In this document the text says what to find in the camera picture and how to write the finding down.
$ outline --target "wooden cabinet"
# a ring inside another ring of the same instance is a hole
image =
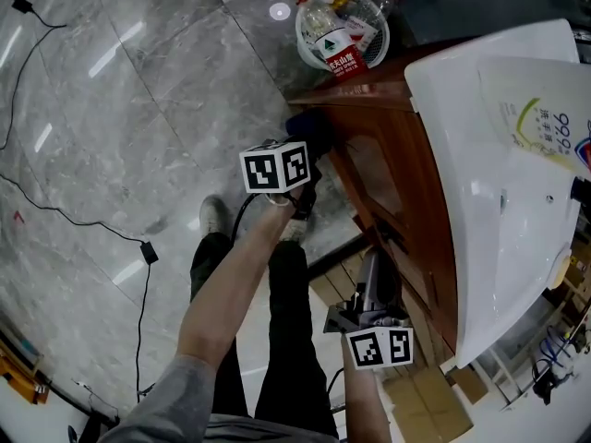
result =
[[[369,238],[392,255],[408,292],[455,350],[452,233],[437,165],[404,68],[449,43],[417,48],[292,104],[319,107],[335,129],[330,154]]]

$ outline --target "gray sleeve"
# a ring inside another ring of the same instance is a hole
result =
[[[100,443],[199,442],[210,421],[214,369],[177,356],[154,389]]]

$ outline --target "plastic bottle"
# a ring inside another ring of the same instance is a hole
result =
[[[344,29],[343,21],[331,8],[333,0],[297,0],[304,5],[302,30],[320,51],[331,68],[340,78],[349,78],[368,69],[355,43]]]
[[[346,19],[345,28],[362,53],[367,50],[399,0],[371,1],[379,11],[368,0],[349,0],[339,12]]]

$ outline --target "red label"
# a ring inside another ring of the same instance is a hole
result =
[[[354,44],[347,46],[340,53],[328,57],[326,64],[329,65],[332,73],[340,80],[356,76],[368,70],[361,53]]]

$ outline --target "black and white marker cube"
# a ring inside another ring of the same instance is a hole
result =
[[[347,333],[356,369],[378,369],[413,362],[413,329],[374,327]]]
[[[310,180],[305,141],[260,145],[240,153],[248,193],[282,194]]]

